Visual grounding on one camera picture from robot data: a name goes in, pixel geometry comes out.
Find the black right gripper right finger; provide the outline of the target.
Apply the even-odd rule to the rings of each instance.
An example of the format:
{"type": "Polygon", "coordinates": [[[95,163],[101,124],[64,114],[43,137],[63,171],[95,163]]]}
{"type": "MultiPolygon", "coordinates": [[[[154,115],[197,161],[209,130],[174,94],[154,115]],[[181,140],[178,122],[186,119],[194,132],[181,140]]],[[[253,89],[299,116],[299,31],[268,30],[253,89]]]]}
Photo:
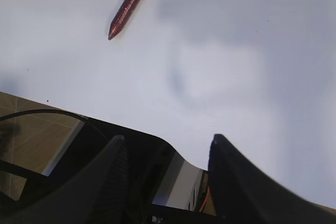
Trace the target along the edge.
{"type": "Polygon", "coordinates": [[[335,223],[335,214],[271,179],[221,134],[211,143],[208,174],[217,217],[225,223],[335,223]]]}

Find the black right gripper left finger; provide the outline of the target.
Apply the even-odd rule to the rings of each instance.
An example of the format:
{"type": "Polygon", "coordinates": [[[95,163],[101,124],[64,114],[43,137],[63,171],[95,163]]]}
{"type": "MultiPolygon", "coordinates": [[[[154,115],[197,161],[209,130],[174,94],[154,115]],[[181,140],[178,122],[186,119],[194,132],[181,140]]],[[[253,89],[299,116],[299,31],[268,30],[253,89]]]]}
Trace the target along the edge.
{"type": "Polygon", "coordinates": [[[125,139],[117,135],[59,187],[2,205],[1,223],[121,223],[128,182],[125,139]]]}

